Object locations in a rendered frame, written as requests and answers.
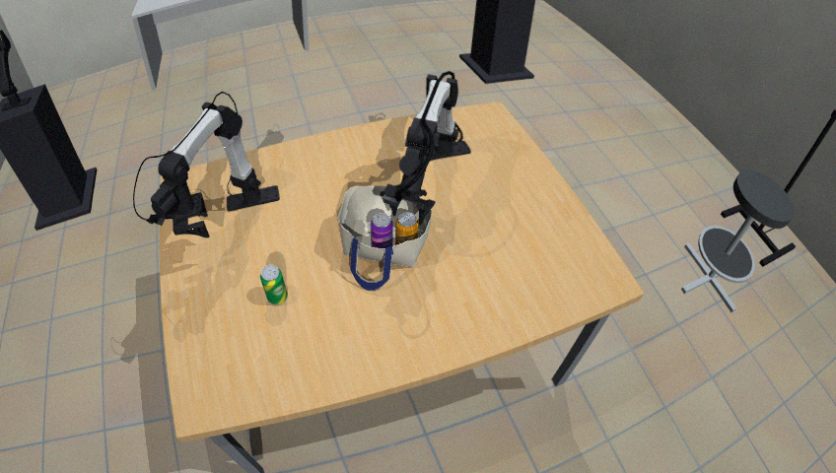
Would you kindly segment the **white tote bag with blue handles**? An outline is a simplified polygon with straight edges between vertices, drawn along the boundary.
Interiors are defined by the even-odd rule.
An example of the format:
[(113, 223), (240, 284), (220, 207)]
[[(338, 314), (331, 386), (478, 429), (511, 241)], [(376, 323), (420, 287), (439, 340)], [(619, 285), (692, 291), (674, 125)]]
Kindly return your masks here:
[[(386, 186), (357, 185), (349, 188), (345, 193), (338, 216), (343, 251), (345, 255), (351, 256), (350, 270), (358, 284), (367, 291), (375, 291), (389, 280), (391, 263), (414, 267), (431, 224), (432, 210), (425, 216), (422, 225), (419, 225), (417, 204), (404, 198), (397, 207), (396, 215), (393, 216), (389, 204), (383, 203), (381, 192), (385, 188)], [(396, 226), (396, 220), (400, 214), (414, 214), (418, 220), (418, 230), (422, 231), (421, 237), (387, 248), (369, 247), (357, 241), (352, 236), (357, 220), (370, 222), (379, 213), (388, 214), (394, 226)], [(383, 262), (383, 279), (376, 282), (368, 282), (362, 279), (356, 273), (357, 257)]]

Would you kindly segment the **green and yellow drink can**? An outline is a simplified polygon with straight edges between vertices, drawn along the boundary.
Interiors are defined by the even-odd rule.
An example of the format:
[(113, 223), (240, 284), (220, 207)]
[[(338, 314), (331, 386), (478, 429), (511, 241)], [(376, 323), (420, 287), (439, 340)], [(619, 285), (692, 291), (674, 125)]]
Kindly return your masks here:
[(268, 301), (282, 304), (288, 297), (282, 272), (275, 265), (267, 265), (261, 270), (260, 280)]

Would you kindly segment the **yellow and red drink can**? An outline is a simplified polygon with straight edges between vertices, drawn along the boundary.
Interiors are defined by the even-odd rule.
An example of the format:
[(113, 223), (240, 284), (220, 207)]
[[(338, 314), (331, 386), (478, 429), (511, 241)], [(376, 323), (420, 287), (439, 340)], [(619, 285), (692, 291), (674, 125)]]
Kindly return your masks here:
[(395, 245), (418, 237), (418, 220), (412, 213), (402, 213), (396, 220)]

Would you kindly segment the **purple drink can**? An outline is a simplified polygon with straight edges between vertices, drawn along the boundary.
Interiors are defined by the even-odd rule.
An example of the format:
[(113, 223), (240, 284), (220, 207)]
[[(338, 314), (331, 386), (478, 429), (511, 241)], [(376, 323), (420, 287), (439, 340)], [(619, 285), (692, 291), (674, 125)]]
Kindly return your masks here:
[(376, 214), (371, 220), (371, 244), (375, 248), (392, 246), (393, 222), (388, 214)]

